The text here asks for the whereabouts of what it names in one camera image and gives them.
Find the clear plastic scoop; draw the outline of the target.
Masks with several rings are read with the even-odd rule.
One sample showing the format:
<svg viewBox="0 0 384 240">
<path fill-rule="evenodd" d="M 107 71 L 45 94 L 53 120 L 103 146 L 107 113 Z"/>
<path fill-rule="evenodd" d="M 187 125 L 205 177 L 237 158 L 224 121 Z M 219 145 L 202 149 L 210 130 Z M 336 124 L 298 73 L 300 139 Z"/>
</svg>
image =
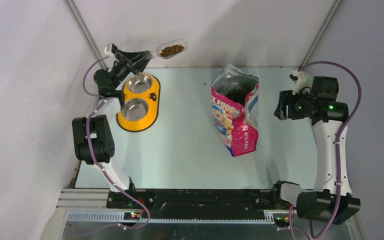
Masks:
<svg viewBox="0 0 384 240">
<path fill-rule="evenodd" d="M 173 58 L 174 56 L 186 51 L 189 44 L 184 39 L 175 39 L 160 44 L 155 50 L 151 50 L 150 54 L 153 58 L 159 57 L 164 60 Z"/>
</svg>

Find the pink blue pet food bag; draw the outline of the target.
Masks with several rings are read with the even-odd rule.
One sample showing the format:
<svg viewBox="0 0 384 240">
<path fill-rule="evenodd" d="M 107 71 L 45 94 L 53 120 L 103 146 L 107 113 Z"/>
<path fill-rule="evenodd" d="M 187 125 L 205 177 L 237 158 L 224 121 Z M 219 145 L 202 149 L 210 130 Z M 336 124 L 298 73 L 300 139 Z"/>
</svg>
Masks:
<svg viewBox="0 0 384 240">
<path fill-rule="evenodd" d="M 258 77 L 232 64 L 220 69 L 211 83 L 213 125 L 233 157 L 257 148 L 259 83 Z"/>
</svg>

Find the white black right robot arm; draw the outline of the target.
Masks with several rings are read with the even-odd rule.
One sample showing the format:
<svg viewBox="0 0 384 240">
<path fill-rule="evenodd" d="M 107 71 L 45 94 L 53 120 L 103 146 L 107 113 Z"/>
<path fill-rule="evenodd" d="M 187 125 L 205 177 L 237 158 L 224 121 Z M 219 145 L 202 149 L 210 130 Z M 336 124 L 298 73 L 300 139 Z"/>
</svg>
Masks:
<svg viewBox="0 0 384 240">
<path fill-rule="evenodd" d="M 292 90 L 279 93 L 274 116 L 279 120 L 307 118 L 317 149 L 317 171 L 312 190 L 299 184 L 277 181 L 271 204 L 284 209 L 289 204 L 301 219 L 341 225 L 361 208 L 352 197 L 346 170 L 345 141 L 349 107 L 337 101 L 339 83 L 334 77 L 289 76 Z"/>
</svg>

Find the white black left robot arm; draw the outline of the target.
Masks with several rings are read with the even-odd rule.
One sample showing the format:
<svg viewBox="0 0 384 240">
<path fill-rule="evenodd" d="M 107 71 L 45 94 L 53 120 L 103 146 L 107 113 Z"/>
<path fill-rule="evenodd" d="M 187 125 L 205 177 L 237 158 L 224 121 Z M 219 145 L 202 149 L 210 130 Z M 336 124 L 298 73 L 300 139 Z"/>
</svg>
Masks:
<svg viewBox="0 0 384 240">
<path fill-rule="evenodd" d="M 116 146 L 108 120 L 111 114 L 105 108 L 115 106 L 113 114 L 123 109 L 126 94 L 119 86 L 129 74 L 142 73 L 153 58 L 153 53 L 150 50 L 122 51 L 109 43 L 105 47 L 105 54 L 115 57 L 115 61 L 111 69 L 98 69 L 93 74 L 98 89 L 96 94 L 85 90 L 88 95 L 98 98 L 98 104 L 88 116 L 72 120 L 74 151 L 79 161 L 100 171 L 111 191 L 121 192 L 118 201 L 125 208 L 133 208 L 138 202 L 138 194 L 129 189 L 131 178 L 122 170 L 116 170 L 111 162 Z"/>
</svg>

